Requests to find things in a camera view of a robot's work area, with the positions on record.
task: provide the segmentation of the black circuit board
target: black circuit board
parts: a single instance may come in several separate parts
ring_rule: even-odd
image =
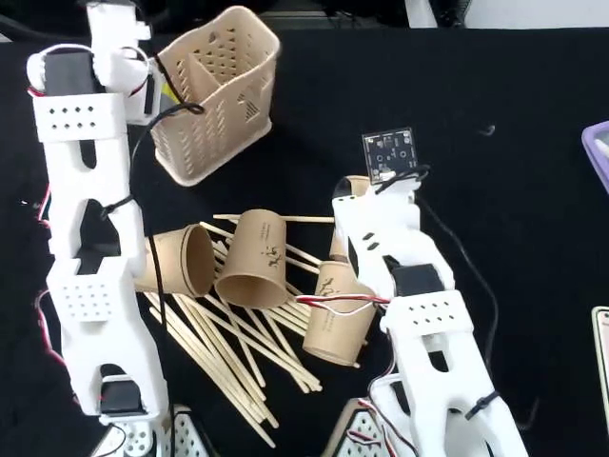
[[[418,165],[412,129],[395,129],[362,135],[370,183],[380,184]]]

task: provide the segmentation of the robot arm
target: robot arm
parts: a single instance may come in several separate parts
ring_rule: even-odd
[[[371,397],[377,407],[386,408],[392,423],[408,427],[405,434],[412,436],[421,457],[486,456],[484,443],[497,457],[526,456],[508,406],[495,397],[452,269],[420,231],[417,174],[405,174],[385,189],[383,182],[396,175],[385,172],[386,179],[371,173],[373,186],[365,195],[342,191],[332,201],[338,236],[359,281],[391,299],[381,329],[390,335],[409,416],[386,380],[372,386]],[[430,359],[438,351],[446,370],[436,369]],[[391,382],[398,379],[394,375]],[[493,399],[479,408],[484,398]],[[400,449],[395,434],[392,441]],[[401,451],[413,455],[407,447]]]
[[[147,455],[155,442],[156,455],[163,455],[167,383],[133,282],[146,264],[142,212],[132,199],[109,212],[120,241],[116,256],[97,252],[91,260],[80,238],[88,200],[108,207],[130,196],[127,125],[147,124],[158,114],[163,79],[146,58],[137,59],[146,57],[138,40],[150,32],[136,21],[132,4],[91,2],[87,13],[90,48],[56,45],[28,61],[53,193],[49,248],[55,262],[47,282],[82,410],[105,425],[120,424],[126,437],[137,430],[141,447],[131,452],[127,439],[128,455]],[[94,169],[82,160],[83,141],[94,143]],[[104,364],[125,374],[102,379]]]

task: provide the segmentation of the black cloth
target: black cloth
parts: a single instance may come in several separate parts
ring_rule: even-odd
[[[530,454],[606,455],[590,310],[609,296],[609,197],[580,135],[609,118],[609,30],[315,30],[280,38],[268,136],[192,189],[171,181],[150,141],[141,150],[134,186],[153,230],[251,208],[330,214],[339,178],[365,172],[360,135],[411,126],[421,161],[432,166],[422,195],[499,297],[496,389],[521,420],[540,397],[537,422],[523,434]],[[39,48],[0,47],[0,454],[81,457],[102,430],[79,412],[67,374],[42,352],[31,306],[51,264],[46,230],[34,221],[47,177],[25,92],[26,58]],[[426,216],[422,226],[455,270],[482,343],[488,297],[450,239]],[[330,237],[331,227],[288,227],[288,242],[320,257]],[[313,278],[289,274],[312,291]],[[146,320],[158,340],[159,327]],[[270,431],[276,450],[173,343],[163,362],[175,401],[201,416],[223,455],[319,455],[346,400],[364,395],[386,367],[376,325],[369,339],[359,370],[299,350],[324,384],[319,394],[303,395],[257,359],[281,423]]]

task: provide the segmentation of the beige plastic basket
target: beige plastic basket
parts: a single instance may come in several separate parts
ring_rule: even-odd
[[[171,43],[159,57],[185,101],[152,130],[156,158],[182,186],[194,186],[266,135],[280,42],[252,11],[231,7]]]

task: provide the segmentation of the cable tie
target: cable tie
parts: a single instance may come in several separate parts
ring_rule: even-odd
[[[102,213],[100,214],[100,217],[102,218],[103,221],[105,221],[106,219],[108,219],[108,216],[113,213],[115,210],[117,210],[118,208],[120,208],[123,205],[126,205],[127,203],[129,203],[131,200],[133,200],[133,195],[129,194],[127,197],[125,197],[123,200],[119,200],[116,203],[112,203],[111,205],[108,205],[106,207],[102,208]]]
[[[498,397],[499,397],[499,393],[496,390],[494,390],[493,393],[491,393],[490,395],[480,398],[480,400],[478,400],[478,402],[476,402],[476,405],[474,407],[472,407],[469,410],[469,412],[467,412],[465,414],[465,419],[467,419],[469,421],[472,417],[474,417],[480,411],[482,411],[483,409],[486,409],[486,407],[488,407],[491,404],[491,402]]]

